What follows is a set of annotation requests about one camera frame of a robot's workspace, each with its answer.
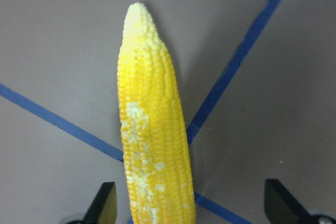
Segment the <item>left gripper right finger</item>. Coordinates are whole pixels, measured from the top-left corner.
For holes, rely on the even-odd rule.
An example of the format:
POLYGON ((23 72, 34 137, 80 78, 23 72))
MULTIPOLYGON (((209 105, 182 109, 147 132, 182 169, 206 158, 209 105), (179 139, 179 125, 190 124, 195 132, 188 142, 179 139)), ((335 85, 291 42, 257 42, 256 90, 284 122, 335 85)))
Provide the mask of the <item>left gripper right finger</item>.
POLYGON ((323 214, 310 214, 278 179, 266 179, 264 212, 271 224, 335 223, 323 214))

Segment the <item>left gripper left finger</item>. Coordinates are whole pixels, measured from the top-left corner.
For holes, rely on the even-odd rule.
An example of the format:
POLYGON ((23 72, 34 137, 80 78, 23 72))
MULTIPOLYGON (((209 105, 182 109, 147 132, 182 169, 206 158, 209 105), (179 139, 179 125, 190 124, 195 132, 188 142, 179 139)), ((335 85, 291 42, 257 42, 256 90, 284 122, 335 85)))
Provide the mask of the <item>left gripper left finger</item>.
POLYGON ((81 219, 72 219, 65 223, 113 224, 117 219, 117 193, 115 182, 101 185, 94 200, 81 219))

